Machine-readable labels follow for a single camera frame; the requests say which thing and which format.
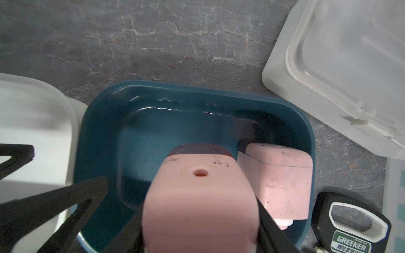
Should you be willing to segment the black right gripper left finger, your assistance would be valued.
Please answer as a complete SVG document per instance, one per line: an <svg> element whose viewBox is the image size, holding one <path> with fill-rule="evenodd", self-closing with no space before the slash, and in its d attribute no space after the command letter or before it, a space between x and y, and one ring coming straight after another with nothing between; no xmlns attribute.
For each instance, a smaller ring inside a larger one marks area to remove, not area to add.
<svg viewBox="0 0 405 253"><path fill-rule="evenodd" d="M103 253L143 253L142 212L140 205L121 232L102 251Z"/></svg>

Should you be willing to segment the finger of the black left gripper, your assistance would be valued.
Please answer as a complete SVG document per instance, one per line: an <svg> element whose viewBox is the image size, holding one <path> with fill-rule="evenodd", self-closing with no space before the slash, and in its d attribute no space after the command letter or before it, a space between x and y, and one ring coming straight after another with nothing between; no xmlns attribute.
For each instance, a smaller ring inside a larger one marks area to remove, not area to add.
<svg viewBox="0 0 405 253"><path fill-rule="evenodd" d="M61 212L75 212L39 248L40 253L65 253L108 193L105 177L1 204L1 252L10 253L26 235Z"/></svg>
<svg viewBox="0 0 405 253"><path fill-rule="evenodd" d="M9 157L1 163L2 180L34 159L34 147L28 144L1 143L1 157Z"/></svg>

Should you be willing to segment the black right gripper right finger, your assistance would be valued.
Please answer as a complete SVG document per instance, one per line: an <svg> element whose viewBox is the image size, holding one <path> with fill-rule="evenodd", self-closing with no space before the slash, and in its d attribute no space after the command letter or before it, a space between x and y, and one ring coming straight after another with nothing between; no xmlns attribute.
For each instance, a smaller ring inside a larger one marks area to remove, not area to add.
<svg viewBox="0 0 405 253"><path fill-rule="evenodd" d="M257 253L299 253L300 251L282 232L263 204L257 199L259 211L259 229L257 235Z"/></svg>

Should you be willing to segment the white plastic storage box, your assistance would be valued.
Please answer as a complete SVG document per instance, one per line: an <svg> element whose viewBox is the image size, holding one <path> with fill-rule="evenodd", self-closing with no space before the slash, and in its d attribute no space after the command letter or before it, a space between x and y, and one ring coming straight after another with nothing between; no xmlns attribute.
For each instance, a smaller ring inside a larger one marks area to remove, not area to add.
<svg viewBox="0 0 405 253"><path fill-rule="evenodd" d="M36 79L1 74L1 143L33 159L1 180L1 203L70 186L86 104Z"/></svg>

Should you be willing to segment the pink pencil sharpener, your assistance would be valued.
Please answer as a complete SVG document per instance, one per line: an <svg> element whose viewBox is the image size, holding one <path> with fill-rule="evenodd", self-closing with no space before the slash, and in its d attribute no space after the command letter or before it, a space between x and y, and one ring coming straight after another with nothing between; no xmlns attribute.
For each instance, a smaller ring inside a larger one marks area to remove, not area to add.
<svg viewBox="0 0 405 253"><path fill-rule="evenodd" d="M308 153L282 145L243 142L237 163L279 229L308 219L314 167Z"/></svg>
<svg viewBox="0 0 405 253"><path fill-rule="evenodd" d="M232 154L213 144L172 149L143 204L148 253L254 253L255 194Z"/></svg>

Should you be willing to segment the dark teal storage box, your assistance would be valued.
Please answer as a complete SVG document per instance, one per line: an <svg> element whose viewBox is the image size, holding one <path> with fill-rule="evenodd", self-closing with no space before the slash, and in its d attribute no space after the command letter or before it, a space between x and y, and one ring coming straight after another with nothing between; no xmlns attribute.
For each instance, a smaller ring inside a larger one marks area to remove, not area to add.
<svg viewBox="0 0 405 253"><path fill-rule="evenodd" d="M225 147L278 144L315 157L313 129L283 99L149 81L126 81L100 93L79 134L74 183L106 177L109 190L78 235L101 252L127 224L173 148L189 143Z"/></svg>

